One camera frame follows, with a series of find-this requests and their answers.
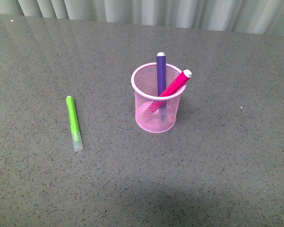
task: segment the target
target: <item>speckled surface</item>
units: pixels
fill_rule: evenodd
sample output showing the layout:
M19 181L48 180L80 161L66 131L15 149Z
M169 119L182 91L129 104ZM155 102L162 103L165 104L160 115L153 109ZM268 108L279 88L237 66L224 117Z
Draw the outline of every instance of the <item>speckled surface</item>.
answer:
M151 134L130 78L160 51L194 77ZM0 15L0 226L284 226L284 37Z

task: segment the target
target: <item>green marker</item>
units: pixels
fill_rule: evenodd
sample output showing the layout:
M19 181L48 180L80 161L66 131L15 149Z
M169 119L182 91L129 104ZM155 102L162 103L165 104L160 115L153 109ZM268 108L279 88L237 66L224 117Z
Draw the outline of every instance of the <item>green marker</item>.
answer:
M75 151L81 151L83 150L83 145L82 145L80 128L78 124L77 112L73 97L67 96L66 105L68 108L68 117L70 119L71 136L72 136L72 142L74 144L74 149Z

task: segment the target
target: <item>pen holder rim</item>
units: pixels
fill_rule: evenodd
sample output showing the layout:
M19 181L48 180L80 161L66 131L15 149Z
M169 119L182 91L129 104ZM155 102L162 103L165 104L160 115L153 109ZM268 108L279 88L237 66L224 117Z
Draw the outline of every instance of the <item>pen holder rim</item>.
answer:
M142 91L136 86L136 84L135 84L135 82L134 82L135 75L137 74L137 72L138 72L139 70L141 70L141 69L143 69L143 68L145 68L145 67L148 67L148 66L152 66L152 65L157 65L157 63L156 63L156 62L151 62L151 63L144 64L144 65L138 67L138 68L133 72L132 78L131 78L131 84L132 84L132 87L133 87L133 89L135 90L135 92L137 92L139 95L143 96L144 98L150 99L150 100L152 100L152 101L167 101L167 100L170 100L170 99L173 99L173 98L175 98L175 97L180 96L180 95L184 92L184 90L185 90L185 88L186 88L186 84L184 84L184 85L182 86L182 88L181 88L178 92L174 93L174 94L171 95L171 96L157 97L157 96L151 96L151 95L148 95L148 94L142 92ZM182 72L179 68L177 68L177 67L174 66L174 65L166 64L166 66L175 69L176 71L179 72L179 74Z

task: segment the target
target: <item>purple marker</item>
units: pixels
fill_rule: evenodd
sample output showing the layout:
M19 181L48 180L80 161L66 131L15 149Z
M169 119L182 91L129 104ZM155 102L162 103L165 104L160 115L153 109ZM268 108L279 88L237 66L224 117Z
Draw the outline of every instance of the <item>purple marker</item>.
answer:
M163 52L157 54L158 96L166 89L166 56ZM166 119L166 102L160 107L161 121Z
M166 89L166 57L163 52L157 54L158 96Z

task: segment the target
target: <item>pink mesh pen holder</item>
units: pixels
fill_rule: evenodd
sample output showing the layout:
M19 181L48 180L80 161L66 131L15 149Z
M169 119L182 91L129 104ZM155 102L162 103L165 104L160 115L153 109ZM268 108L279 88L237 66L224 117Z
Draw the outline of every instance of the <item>pink mesh pen holder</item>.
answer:
M177 67L166 64L166 87L181 73ZM157 97L157 63L148 63L137 68L132 75L135 90L135 119L137 124L148 132L165 132L176 123L180 96L186 88L182 86L175 94ZM153 103L160 105L156 110L150 108Z

